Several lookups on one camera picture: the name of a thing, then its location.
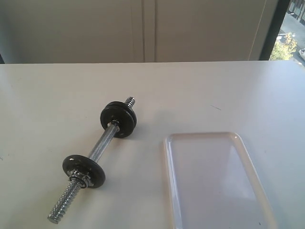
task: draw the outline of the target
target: white table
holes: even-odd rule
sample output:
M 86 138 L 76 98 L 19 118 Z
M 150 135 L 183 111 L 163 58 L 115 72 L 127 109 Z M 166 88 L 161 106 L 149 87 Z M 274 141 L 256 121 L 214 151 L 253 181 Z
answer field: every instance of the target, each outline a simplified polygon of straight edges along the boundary
M 113 100 L 136 98 L 138 124 L 100 160 L 106 182 L 47 215 L 87 155 Z M 305 72 L 293 62 L 0 66 L 1 229 L 169 229 L 163 139 L 232 131 L 249 151 L 280 228 L 305 226 Z

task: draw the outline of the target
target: dumbbell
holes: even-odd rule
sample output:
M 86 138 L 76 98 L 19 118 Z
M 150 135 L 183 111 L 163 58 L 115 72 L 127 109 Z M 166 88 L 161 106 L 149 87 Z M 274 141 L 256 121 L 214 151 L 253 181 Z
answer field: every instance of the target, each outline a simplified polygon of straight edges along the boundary
M 101 112 L 101 125 L 105 131 L 89 156 L 71 155 L 64 159 L 62 168 L 69 177 L 70 184 L 49 214 L 50 222 L 60 222 L 81 188 L 97 188 L 103 185 L 106 176 L 97 162 L 113 137 L 124 138 L 133 132 L 137 124 L 132 110 L 134 104 L 133 97 L 129 97 L 125 103 L 116 101 L 107 104 Z

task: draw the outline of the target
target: cabinet door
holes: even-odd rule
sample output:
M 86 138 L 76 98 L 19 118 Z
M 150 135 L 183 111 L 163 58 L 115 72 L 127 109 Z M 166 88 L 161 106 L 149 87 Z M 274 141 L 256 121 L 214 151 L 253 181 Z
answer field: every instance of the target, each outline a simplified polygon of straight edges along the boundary
M 0 0 L 6 63 L 143 62 L 141 0 Z
M 144 2 L 145 60 L 195 62 L 258 60 L 277 0 Z

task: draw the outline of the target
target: tree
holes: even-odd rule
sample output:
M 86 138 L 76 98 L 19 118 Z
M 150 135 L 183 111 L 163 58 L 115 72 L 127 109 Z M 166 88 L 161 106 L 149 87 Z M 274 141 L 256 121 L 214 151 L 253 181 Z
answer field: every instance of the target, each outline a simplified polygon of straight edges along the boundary
M 285 36 L 285 42 L 282 43 L 277 40 L 274 43 L 273 50 L 270 55 L 271 61 L 285 60 L 288 61 L 293 56 L 292 52 L 296 51 L 296 40 L 292 37 L 291 33 Z

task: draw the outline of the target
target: car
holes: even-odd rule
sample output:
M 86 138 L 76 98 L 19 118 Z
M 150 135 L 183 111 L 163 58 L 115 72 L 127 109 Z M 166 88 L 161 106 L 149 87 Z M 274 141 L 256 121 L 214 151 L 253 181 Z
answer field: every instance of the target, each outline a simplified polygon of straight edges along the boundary
M 303 60 L 305 60 L 305 49 L 300 49 L 300 50 L 299 50 L 299 55 L 300 55 L 300 57 L 301 57 Z

